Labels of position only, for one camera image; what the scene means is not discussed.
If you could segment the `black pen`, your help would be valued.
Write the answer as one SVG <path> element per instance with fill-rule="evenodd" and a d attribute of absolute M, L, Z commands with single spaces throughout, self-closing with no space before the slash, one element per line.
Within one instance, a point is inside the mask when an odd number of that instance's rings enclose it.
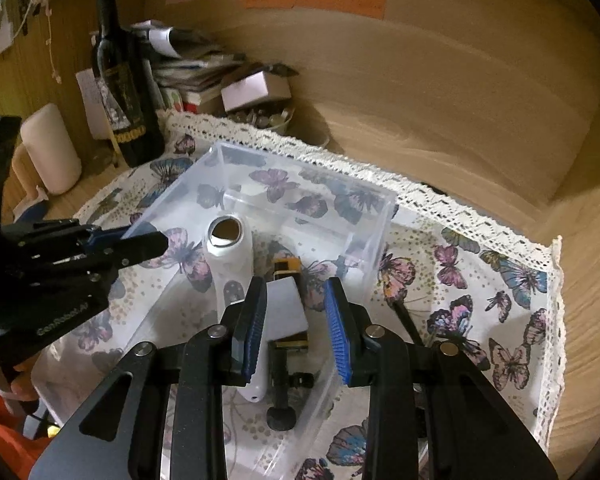
<path fill-rule="evenodd" d="M 413 344 L 423 347 L 425 344 L 422 341 L 422 337 L 420 336 L 420 333 L 403 302 L 398 300 L 390 301 L 389 307 L 400 320 L 404 330 L 408 333 L 408 336 L 410 336 L 411 340 L 413 341 Z"/>

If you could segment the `white cylindrical candle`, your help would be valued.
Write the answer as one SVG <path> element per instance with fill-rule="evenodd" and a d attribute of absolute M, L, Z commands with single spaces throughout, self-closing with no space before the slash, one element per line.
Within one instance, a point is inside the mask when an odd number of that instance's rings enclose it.
<path fill-rule="evenodd" d="M 54 103 L 48 103 L 21 125 L 20 136 L 46 191 L 62 195 L 82 174 L 82 162 Z"/>

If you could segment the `orange cloth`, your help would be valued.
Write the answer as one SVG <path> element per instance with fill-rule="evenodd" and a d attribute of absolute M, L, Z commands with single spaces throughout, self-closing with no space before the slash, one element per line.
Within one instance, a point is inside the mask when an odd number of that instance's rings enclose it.
<path fill-rule="evenodd" d="M 0 456 L 18 479 L 27 479 L 35 462 L 53 441 L 49 437 L 31 440 L 18 429 L 19 419 L 13 415 L 0 396 Z"/>

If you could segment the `white handheld device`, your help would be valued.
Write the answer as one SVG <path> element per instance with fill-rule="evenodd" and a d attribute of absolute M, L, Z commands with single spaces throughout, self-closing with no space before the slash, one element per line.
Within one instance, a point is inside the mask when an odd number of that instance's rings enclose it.
<path fill-rule="evenodd" d="M 248 296 L 253 271 L 252 235 L 247 219 L 240 214 L 224 212 L 211 221 L 204 236 L 204 256 L 211 270 L 215 289 L 218 321 L 222 320 L 225 309 Z M 265 346 L 266 285 L 262 278 L 256 299 L 260 301 L 260 312 L 253 319 L 253 328 L 248 330 L 250 349 L 247 358 L 251 361 L 248 370 L 250 381 L 238 389 L 248 402 L 261 402 L 266 393 L 265 365 L 268 358 Z"/>

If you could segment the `clear plastic storage box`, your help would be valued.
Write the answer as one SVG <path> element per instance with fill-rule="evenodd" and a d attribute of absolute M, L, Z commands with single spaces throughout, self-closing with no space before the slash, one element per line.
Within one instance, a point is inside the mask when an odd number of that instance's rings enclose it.
<path fill-rule="evenodd" d="M 275 257 L 301 260 L 309 348 L 291 351 L 288 364 L 313 374 L 315 384 L 291 390 L 298 419 L 288 431 L 266 424 L 270 398 L 251 403 L 238 389 L 225 388 L 227 471 L 234 479 L 294 477 L 339 387 L 324 315 L 325 282 L 340 278 L 349 298 L 370 299 L 396 196 L 346 174 L 228 143 L 189 161 L 157 160 L 126 187 L 140 191 L 137 224 L 166 234 L 169 248 L 122 272 L 108 311 L 76 331 L 85 388 L 93 388 L 133 344 L 178 344 L 211 323 L 216 297 L 204 236 L 219 214 L 240 214 L 251 230 L 254 275 L 270 278 Z"/>

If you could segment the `yellow black clamp tool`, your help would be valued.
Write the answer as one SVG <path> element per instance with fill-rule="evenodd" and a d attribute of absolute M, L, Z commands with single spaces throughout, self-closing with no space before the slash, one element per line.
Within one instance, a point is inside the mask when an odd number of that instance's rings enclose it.
<path fill-rule="evenodd" d="M 295 256 L 275 257 L 273 259 L 273 281 L 285 278 L 294 280 L 294 287 L 299 291 L 301 281 L 301 260 Z M 299 333 L 272 340 L 268 344 L 270 350 L 270 374 L 273 387 L 273 404 L 266 412 L 266 422 L 274 431 L 288 431 L 296 426 L 297 415 L 289 403 L 291 389 L 310 390 L 314 387 L 314 375 L 307 372 L 293 372 L 288 368 L 290 350 L 302 351 L 309 348 L 308 332 Z"/>

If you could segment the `dark wine bottle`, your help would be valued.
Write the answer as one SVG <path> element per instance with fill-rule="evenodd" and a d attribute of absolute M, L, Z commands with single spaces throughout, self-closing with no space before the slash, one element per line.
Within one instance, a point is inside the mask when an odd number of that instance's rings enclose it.
<path fill-rule="evenodd" d="M 100 27 L 96 62 L 107 90 L 110 127 L 126 164 L 142 166 L 163 154 L 164 140 L 140 44 L 121 26 L 116 0 L 96 0 L 96 4 Z"/>

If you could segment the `white rectangular block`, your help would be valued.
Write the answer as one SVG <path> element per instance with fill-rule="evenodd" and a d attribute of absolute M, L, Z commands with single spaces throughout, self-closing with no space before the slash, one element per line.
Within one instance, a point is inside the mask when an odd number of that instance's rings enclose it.
<path fill-rule="evenodd" d="M 274 341 L 305 332 L 309 328 L 300 292 L 293 278 L 266 284 L 268 306 L 265 315 L 265 340 Z"/>

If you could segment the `stack of books and papers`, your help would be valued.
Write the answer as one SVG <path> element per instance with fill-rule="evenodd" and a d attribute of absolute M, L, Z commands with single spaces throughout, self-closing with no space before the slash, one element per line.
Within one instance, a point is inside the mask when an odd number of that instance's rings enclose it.
<path fill-rule="evenodd" d="M 195 29 L 148 20 L 130 26 L 143 53 L 151 97 L 159 110 L 219 116 L 224 77 L 247 61 Z"/>

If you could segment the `bowl of coins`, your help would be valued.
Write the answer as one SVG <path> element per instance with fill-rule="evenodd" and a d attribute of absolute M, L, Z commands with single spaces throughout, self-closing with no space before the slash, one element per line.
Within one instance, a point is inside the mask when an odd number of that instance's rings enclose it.
<path fill-rule="evenodd" d="M 294 118 L 295 110 L 290 101 L 267 102 L 232 110 L 226 113 L 226 117 L 236 124 L 271 130 L 283 136 Z"/>

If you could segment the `small white cardboard box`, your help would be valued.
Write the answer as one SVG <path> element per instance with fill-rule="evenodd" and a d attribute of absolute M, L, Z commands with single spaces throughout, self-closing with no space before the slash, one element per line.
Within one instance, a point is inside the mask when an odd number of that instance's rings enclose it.
<path fill-rule="evenodd" d="M 288 79 L 268 72 L 242 78 L 221 90 L 224 110 L 231 112 L 262 103 L 291 98 Z"/>

